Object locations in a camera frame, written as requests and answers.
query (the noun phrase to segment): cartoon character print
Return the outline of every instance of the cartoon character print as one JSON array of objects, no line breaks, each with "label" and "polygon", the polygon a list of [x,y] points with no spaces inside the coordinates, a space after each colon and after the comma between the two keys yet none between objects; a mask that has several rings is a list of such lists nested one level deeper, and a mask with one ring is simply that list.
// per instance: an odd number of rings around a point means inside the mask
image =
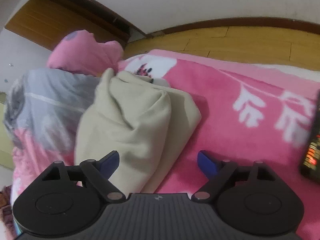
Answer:
[{"label": "cartoon character print", "polygon": [[139,75],[139,76],[148,76],[151,77],[150,72],[152,71],[152,68],[146,69],[145,66],[147,63],[142,64],[141,67],[137,69],[137,71],[134,72],[134,74]]}]

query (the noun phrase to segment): beige garment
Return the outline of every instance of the beige garment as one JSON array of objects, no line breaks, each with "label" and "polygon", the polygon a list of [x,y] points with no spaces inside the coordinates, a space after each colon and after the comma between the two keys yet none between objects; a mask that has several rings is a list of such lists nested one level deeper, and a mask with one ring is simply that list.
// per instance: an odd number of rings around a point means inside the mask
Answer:
[{"label": "beige garment", "polygon": [[77,131],[76,164],[119,152],[119,168],[109,180],[125,195],[153,193],[201,119],[188,93],[150,80],[107,69]]}]

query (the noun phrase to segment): pink blanket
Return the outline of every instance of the pink blanket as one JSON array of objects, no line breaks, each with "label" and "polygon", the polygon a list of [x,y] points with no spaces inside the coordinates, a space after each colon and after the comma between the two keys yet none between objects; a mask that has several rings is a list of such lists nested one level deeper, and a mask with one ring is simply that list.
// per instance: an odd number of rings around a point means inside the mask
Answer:
[{"label": "pink blanket", "polygon": [[192,194],[198,190],[207,181],[197,167],[200,150],[240,165],[263,160],[304,203],[298,235],[319,240],[320,185],[298,171],[319,83],[249,64],[194,56],[186,61],[180,58],[188,56],[172,52],[159,55],[164,52],[152,51],[120,68],[135,72],[144,65],[143,73],[190,93],[202,120],[157,192]]}]

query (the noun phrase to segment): pillow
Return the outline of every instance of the pillow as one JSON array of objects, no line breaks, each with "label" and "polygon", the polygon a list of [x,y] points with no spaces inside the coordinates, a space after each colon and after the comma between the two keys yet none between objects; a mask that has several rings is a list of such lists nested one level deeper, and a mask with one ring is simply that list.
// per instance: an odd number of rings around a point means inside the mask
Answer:
[{"label": "pillow", "polygon": [[107,68],[118,71],[123,49],[117,41],[96,42],[86,30],[67,35],[49,56],[47,67],[71,73],[101,76]]}]

